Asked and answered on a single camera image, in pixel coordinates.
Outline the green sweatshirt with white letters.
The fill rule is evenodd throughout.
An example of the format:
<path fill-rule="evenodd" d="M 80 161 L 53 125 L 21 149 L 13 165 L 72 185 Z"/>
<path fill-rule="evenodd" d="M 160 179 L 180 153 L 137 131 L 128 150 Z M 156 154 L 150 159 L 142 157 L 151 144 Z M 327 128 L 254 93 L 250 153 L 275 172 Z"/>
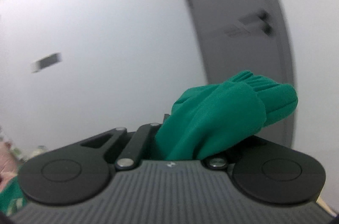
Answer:
<path fill-rule="evenodd" d="M 219 190 L 201 161 L 291 115 L 292 85 L 243 71 L 217 85 L 193 87 L 174 103 L 133 170 L 115 170 L 77 142 L 25 162 L 1 192 L 1 222 L 34 207 L 53 216 L 84 214 L 99 223 L 140 218 L 143 210 L 203 211 Z"/>

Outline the grey wall switch panel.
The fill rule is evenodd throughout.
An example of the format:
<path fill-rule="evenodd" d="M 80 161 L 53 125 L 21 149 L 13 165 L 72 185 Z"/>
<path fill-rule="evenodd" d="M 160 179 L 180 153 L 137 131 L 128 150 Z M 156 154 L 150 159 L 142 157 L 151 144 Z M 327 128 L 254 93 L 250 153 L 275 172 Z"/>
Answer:
<path fill-rule="evenodd" d="M 61 53 L 57 52 L 50 54 L 42 59 L 39 59 L 31 64 L 31 73 L 40 72 L 43 69 L 61 62 Z"/>

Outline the grey door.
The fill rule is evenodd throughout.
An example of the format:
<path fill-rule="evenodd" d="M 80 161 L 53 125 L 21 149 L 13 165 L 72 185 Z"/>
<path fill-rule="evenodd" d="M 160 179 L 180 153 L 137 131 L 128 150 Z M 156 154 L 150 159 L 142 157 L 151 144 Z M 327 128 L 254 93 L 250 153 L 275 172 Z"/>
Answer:
<path fill-rule="evenodd" d="M 279 0 L 187 0 L 198 36 L 207 81 L 221 83 L 249 70 L 279 83 L 294 83 L 288 32 Z M 271 36 L 253 32 L 238 18 L 264 9 Z"/>

